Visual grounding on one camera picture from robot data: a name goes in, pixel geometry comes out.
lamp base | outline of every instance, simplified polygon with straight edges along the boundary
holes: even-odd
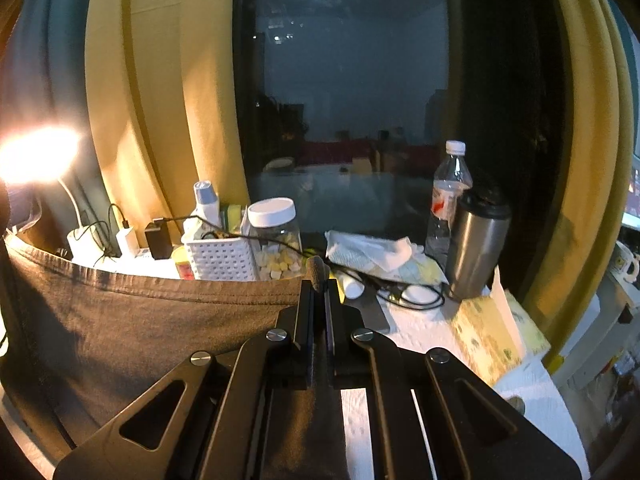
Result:
[[[98,234],[98,226],[74,229],[66,236],[74,256],[74,263],[93,267],[104,254],[104,247]]]

clear plastic jar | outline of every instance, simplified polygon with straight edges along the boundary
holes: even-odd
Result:
[[[250,235],[264,238],[252,240],[252,251],[260,280],[294,278],[303,273],[300,251],[300,229],[296,206],[290,198],[268,198],[249,206]]]

mug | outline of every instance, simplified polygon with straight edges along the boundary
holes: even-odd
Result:
[[[633,264],[634,270],[629,273],[629,267]],[[609,270],[617,278],[623,278],[626,282],[633,283],[640,272],[640,256],[633,254],[622,242],[616,241],[613,254],[609,261]]]

dark window glass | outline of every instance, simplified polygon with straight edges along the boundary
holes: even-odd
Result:
[[[303,233],[423,242],[447,88],[446,0],[234,0],[252,200],[289,196]]]

desk lamp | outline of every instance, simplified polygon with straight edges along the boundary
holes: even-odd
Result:
[[[103,254],[96,226],[82,225],[78,203],[62,180],[78,152],[78,140],[73,130],[60,126],[11,135],[0,146],[0,178],[9,185],[57,180],[69,196],[78,219],[78,229],[66,236],[74,258],[93,263]]]

